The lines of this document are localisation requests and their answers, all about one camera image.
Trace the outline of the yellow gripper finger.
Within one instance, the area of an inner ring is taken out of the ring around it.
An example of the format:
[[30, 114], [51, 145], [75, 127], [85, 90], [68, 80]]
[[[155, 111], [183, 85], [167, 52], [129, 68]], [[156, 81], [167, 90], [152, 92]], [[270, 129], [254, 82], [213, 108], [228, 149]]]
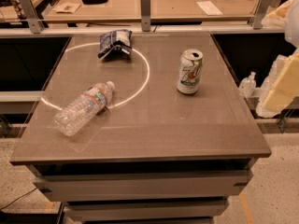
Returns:
[[289, 8], [293, 0], [288, 0], [275, 10], [269, 12], [261, 21], [263, 27], [284, 28]]
[[285, 57], [278, 55], [261, 86], [256, 113], [273, 118], [299, 96], [299, 52]]

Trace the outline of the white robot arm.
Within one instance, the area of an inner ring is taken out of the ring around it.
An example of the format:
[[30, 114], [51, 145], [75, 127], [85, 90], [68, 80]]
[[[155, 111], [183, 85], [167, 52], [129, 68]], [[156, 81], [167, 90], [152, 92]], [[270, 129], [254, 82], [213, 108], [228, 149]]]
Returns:
[[285, 40], [296, 47], [289, 57], [278, 55], [261, 86], [256, 113], [262, 118], [273, 118], [299, 96], [299, 0], [288, 0], [270, 12], [262, 21], [282, 24]]

